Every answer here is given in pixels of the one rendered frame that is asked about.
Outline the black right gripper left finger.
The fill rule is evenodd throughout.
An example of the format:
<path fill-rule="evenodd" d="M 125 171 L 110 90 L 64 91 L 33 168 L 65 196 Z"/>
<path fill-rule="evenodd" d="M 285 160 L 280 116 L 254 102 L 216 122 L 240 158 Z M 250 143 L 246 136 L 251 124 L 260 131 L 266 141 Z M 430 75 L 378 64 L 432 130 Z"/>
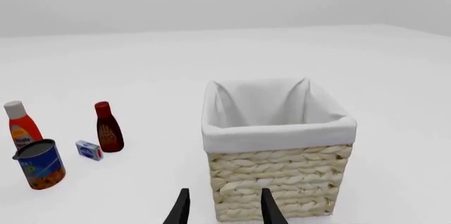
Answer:
<path fill-rule="evenodd" d="M 163 224 L 187 224 L 190 214 L 190 191 L 182 188 Z"/>

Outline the woven basket with white liner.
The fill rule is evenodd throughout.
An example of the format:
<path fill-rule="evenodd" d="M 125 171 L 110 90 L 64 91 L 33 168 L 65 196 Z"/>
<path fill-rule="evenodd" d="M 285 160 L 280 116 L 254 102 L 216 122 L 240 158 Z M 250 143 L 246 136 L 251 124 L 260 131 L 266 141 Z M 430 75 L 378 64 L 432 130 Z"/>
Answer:
<path fill-rule="evenodd" d="M 261 220 L 262 189 L 286 218 L 331 215 L 357 122 L 309 78 L 213 81 L 201 131 L 216 219 Z"/>

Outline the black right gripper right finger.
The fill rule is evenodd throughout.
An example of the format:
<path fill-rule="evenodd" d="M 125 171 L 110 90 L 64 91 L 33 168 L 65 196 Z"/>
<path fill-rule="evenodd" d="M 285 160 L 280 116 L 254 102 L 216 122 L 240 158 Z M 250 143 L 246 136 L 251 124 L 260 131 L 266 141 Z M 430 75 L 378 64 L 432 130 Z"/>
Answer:
<path fill-rule="evenodd" d="M 261 212 L 264 224 L 288 224 L 269 188 L 261 190 Z"/>

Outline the small blue white box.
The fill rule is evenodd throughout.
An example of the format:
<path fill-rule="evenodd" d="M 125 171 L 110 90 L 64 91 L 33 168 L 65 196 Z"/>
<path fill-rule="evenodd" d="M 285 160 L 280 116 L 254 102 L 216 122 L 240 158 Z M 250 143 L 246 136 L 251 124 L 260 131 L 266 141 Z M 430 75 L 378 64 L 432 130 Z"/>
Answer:
<path fill-rule="evenodd" d="M 79 155 L 95 161 L 100 161 L 103 159 L 103 154 L 99 145 L 95 145 L 86 141 L 77 141 L 75 145 L 77 147 Z"/>

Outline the red ketchup bottle white cap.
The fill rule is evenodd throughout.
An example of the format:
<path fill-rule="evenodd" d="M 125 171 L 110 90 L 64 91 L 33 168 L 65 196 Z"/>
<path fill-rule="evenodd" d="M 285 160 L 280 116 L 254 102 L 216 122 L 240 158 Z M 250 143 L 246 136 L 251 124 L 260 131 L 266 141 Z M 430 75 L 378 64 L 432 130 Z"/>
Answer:
<path fill-rule="evenodd" d="M 21 101 L 10 101 L 4 104 L 9 119 L 9 130 L 16 149 L 43 140 L 43 136 L 34 120 L 29 117 Z"/>

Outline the blue printed food tin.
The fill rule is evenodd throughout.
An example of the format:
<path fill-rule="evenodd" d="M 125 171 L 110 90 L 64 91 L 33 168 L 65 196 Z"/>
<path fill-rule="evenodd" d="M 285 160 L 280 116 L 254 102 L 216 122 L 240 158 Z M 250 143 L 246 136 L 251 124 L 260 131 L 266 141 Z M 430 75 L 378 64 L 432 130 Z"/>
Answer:
<path fill-rule="evenodd" d="M 52 139 L 29 143 L 17 150 L 13 156 L 32 189 L 48 189 L 57 185 L 66 176 L 66 169 Z"/>

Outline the dark brown sauce bottle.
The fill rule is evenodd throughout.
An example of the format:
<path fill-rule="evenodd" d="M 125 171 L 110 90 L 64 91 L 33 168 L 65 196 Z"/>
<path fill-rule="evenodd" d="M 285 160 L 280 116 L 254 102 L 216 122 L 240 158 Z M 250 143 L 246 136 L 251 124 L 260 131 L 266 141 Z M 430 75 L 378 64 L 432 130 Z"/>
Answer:
<path fill-rule="evenodd" d="M 103 152 L 115 153 L 124 147 L 121 129 L 111 113 L 107 101 L 101 101 L 94 105 L 97 114 L 97 137 Z"/>

